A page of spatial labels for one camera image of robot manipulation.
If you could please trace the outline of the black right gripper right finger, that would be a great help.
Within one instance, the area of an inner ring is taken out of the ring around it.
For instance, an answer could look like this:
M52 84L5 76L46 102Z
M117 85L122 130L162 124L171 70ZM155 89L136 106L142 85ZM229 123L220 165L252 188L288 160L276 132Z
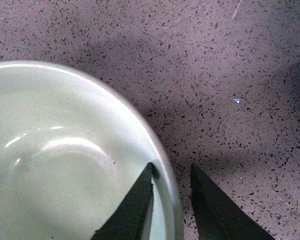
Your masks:
M273 240L195 163L190 170L191 204L201 240Z

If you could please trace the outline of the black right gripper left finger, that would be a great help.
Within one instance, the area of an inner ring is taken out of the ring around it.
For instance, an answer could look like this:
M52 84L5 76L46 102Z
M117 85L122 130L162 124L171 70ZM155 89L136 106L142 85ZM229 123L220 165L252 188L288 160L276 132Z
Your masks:
M97 229L93 240L148 240L154 211L154 166L147 163L115 212Z

